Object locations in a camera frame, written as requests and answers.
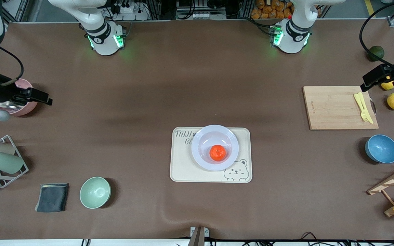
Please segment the white round plate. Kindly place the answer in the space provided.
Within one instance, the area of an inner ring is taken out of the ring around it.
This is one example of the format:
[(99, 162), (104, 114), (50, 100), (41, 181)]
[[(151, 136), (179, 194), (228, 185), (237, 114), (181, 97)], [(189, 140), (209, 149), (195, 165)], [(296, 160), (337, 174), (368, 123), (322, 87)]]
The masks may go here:
[[(213, 159), (211, 149), (222, 147), (222, 157)], [(191, 144), (195, 162), (208, 171), (222, 171), (234, 164), (239, 157), (239, 141), (236, 135), (221, 125), (208, 125), (195, 134)]]

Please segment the orange mandarin fruit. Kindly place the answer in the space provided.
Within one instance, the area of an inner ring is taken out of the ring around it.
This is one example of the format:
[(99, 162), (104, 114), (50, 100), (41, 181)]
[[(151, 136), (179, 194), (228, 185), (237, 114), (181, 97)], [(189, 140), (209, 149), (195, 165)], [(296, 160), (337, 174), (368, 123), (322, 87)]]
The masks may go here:
[(222, 145), (213, 145), (209, 150), (209, 156), (216, 162), (221, 162), (225, 159), (227, 151)]

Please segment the pink bowl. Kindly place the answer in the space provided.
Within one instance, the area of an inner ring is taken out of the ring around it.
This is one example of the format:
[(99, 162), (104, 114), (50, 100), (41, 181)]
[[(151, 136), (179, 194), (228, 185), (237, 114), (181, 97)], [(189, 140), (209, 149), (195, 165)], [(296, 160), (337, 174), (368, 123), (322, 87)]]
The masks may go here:
[[(18, 81), (15, 82), (15, 85), (18, 88), (23, 88), (23, 89), (33, 87), (32, 84), (25, 79), (19, 79)], [(2, 107), (0, 107), (0, 110), (8, 112), (10, 114), (10, 116), (20, 117), (20, 116), (29, 114), (31, 111), (33, 111), (33, 109), (37, 106), (37, 104), (38, 104), (37, 102), (28, 102), (22, 108), (2, 108)]]

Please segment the metal scoop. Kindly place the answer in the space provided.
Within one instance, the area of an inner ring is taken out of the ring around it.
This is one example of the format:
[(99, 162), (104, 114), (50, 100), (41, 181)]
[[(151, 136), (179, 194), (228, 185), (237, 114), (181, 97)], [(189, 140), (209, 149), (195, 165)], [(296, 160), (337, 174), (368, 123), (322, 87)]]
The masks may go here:
[(11, 109), (11, 110), (20, 110), (26, 106), (25, 103), (14, 102), (14, 101), (4, 101), (0, 102), (0, 108), (3, 109)]

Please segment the dark green lime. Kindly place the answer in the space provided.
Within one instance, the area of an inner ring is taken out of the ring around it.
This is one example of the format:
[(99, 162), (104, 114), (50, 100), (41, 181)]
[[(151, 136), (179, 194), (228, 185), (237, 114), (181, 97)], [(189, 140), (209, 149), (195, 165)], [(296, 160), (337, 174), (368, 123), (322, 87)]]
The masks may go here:
[[(380, 59), (383, 59), (383, 58), (384, 58), (385, 52), (384, 52), (383, 47), (381, 47), (381, 46), (373, 46), (373, 47), (371, 47), (371, 48), (369, 49), (369, 51), (370, 51), (373, 55), (377, 56), (377, 57), (380, 58)], [(368, 58), (369, 58), (369, 60), (372, 61), (372, 62), (379, 61), (378, 58), (372, 56), (370, 53), (368, 53)]]

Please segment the wooden cutting board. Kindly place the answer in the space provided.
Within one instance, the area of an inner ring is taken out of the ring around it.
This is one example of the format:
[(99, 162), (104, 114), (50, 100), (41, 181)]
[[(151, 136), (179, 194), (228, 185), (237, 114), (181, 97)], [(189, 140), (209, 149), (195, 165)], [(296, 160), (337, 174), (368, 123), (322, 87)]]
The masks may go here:
[(379, 125), (368, 92), (363, 93), (372, 123), (364, 122), (354, 94), (359, 86), (305, 86), (303, 87), (308, 124), (311, 130), (378, 129)]

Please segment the blue bowl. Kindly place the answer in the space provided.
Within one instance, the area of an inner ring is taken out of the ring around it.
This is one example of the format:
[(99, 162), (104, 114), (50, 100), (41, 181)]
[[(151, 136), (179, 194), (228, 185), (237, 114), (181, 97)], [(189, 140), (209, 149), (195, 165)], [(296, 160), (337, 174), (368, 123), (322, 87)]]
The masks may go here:
[(394, 163), (394, 140), (386, 135), (373, 135), (365, 143), (365, 152), (377, 163)]

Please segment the pale green cup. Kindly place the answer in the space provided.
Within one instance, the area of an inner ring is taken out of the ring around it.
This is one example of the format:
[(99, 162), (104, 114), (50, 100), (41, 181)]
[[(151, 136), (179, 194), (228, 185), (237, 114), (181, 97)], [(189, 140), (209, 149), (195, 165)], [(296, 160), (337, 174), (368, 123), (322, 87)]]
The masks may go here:
[(24, 164), (21, 157), (0, 152), (0, 171), (14, 174), (20, 171)]

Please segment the brown table cover mat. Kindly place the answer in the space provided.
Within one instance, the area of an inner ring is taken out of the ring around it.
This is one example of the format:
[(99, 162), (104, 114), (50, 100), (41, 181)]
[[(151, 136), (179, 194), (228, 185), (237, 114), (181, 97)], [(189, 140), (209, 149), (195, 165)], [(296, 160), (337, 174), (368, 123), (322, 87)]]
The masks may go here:
[[(394, 140), (389, 92), (369, 90), (374, 131), (311, 131), (304, 86), (359, 86), (363, 20), (318, 20), (307, 46), (284, 54), (244, 20), (133, 24), (126, 47), (92, 51), (77, 24), (11, 24), (2, 47), (50, 94), (28, 116), (0, 122), (29, 172), (0, 189), (1, 239), (177, 238), (192, 226), (219, 239), (394, 240), (394, 217), (366, 191), (394, 173), (373, 161), (373, 135)], [(173, 130), (219, 124), (251, 135), (246, 184), (170, 179)], [(82, 185), (103, 177), (108, 202), (88, 209)], [(35, 211), (40, 185), (68, 183), (65, 210)]]

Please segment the wooden drying rack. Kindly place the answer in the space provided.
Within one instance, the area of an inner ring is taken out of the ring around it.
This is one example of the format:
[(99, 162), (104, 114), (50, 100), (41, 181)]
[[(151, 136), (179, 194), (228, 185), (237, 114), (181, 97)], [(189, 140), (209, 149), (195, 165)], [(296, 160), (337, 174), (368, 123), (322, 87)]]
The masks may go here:
[(378, 184), (374, 185), (370, 189), (366, 191), (368, 195), (375, 195), (375, 194), (382, 194), (392, 205), (389, 209), (384, 211), (384, 214), (387, 217), (394, 216), (394, 200), (390, 198), (390, 196), (385, 191), (387, 188), (394, 186), (394, 174), (386, 178), (385, 180), (379, 182)]

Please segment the dark grey folded cloth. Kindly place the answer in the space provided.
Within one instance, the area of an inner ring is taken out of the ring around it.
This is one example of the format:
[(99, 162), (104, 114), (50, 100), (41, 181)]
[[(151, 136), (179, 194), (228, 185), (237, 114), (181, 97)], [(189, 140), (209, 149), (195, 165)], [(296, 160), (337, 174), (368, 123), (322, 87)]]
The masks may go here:
[(68, 188), (68, 183), (41, 184), (35, 211), (39, 213), (64, 211), (67, 203)]

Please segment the pale green bowl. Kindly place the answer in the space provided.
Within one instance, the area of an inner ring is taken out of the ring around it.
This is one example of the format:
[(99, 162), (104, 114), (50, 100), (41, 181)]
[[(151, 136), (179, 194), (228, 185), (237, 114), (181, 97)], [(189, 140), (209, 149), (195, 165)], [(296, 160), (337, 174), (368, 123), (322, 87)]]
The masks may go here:
[(105, 205), (111, 196), (111, 185), (103, 177), (89, 178), (81, 187), (79, 198), (84, 207), (97, 209)]

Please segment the pile of orange bread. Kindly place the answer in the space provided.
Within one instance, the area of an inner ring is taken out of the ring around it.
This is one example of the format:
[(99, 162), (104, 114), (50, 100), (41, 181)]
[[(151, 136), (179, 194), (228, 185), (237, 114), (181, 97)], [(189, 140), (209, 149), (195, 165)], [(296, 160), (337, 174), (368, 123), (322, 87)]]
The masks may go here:
[(252, 19), (289, 19), (294, 13), (290, 0), (254, 0), (254, 3)]

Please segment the beige tray with bear print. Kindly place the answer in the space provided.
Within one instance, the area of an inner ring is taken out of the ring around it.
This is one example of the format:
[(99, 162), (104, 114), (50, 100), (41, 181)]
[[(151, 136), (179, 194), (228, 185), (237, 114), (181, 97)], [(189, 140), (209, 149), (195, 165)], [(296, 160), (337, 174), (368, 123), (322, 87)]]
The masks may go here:
[(201, 127), (177, 127), (172, 133), (170, 178), (175, 182), (248, 183), (253, 178), (250, 131), (229, 127), (239, 141), (239, 157), (229, 168), (208, 171), (192, 157), (192, 140)]

